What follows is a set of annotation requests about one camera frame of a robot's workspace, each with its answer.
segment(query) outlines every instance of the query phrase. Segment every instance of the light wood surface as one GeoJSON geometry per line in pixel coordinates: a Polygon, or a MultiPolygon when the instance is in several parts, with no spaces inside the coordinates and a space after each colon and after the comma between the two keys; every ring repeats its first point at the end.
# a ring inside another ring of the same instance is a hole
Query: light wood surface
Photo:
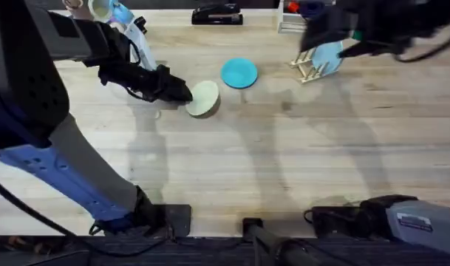
{"type": "MultiPolygon", "coordinates": [[[[192,27],[189,10],[137,14],[148,20],[157,60],[174,75],[190,87],[218,83],[216,115],[194,119],[183,107],[101,86],[96,69],[57,66],[88,141],[153,202],[192,205],[193,235],[239,235],[247,216],[266,219],[276,233],[309,235],[301,213],[310,206],[384,194],[450,206],[450,50],[411,65],[387,55],[348,59],[339,74],[301,85],[287,66],[300,36],[278,35],[272,10],[245,10],[243,27],[192,27]],[[234,57],[258,66],[250,89],[221,82],[221,66],[234,57]]],[[[35,177],[0,165],[0,181],[76,233],[92,223],[35,177]]],[[[0,234],[53,233],[0,198],[0,234]]]]}

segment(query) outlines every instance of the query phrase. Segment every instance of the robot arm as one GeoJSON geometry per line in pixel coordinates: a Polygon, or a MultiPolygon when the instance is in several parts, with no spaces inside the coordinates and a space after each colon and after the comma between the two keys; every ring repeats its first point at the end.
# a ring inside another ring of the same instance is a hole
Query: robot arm
{"type": "MultiPolygon", "coordinates": [[[[88,144],[69,113],[67,91],[52,61],[99,66],[103,84],[142,92],[144,100],[191,100],[185,81],[165,66],[149,71],[131,63],[131,45],[107,24],[73,20],[23,0],[0,0],[0,161],[50,184],[112,233],[159,228],[164,213],[88,144]]],[[[182,207],[189,223],[190,206],[182,207]]]]}
{"type": "MultiPolygon", "coordinates": [[[[321,16],[308,22],[301,51],[358,36],[360,42],[341,52],[341,58],[392,53],[403,61],[398,56],[413,45],[413,38],[431,38],[448,25],[450,0],[338,0],[321,16]]],[[[435,55],[448,47],[450,39],[441,49],[427,55],[435,55]]]]}

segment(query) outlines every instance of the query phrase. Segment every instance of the white plate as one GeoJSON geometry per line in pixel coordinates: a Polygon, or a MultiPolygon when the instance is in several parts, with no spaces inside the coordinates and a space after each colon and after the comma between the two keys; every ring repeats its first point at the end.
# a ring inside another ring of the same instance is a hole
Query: white plate
{"type": "Polygon", "coordinates": [[[194,100],[185,108],[191,116],[200,116],[210,111],[218,101],[218,85],[213,81],[202,81],[191,90],[194,100]]]}

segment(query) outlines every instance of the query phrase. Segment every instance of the blue plate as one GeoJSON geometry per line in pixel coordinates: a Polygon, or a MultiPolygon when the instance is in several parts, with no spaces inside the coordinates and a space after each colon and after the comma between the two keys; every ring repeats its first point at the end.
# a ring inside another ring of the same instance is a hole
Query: blue plate
{"type": "Polygon", "coordinates": [[[338,54],[343,50],[343,44],[340,41],[332,42],[329,44],[322,44],[316,47],[315,53],[312,57],[312,64],[318,67],[328,62],[327,67],[321,74],[321,76],[329,75],[341,65],[343,59],[338,57],[338,54]]]}
{"type": "Polygon", "coordinates": [[[245,58],[233,58],[222,67],[222,79],[234,89],[245,89],[257,81],[257,68],[245,58]]]}

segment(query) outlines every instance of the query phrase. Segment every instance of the red object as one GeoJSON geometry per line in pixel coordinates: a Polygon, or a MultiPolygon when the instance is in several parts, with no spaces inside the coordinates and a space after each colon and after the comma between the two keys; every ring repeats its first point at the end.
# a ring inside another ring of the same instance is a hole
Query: red object
{"type": "Polygon", "coordinates": [[[289,6],[287,8],[292,13],[298,13],[300,6],[299,6],[299,3],[292,1],[292,2],[289,3],[289,6]]]}

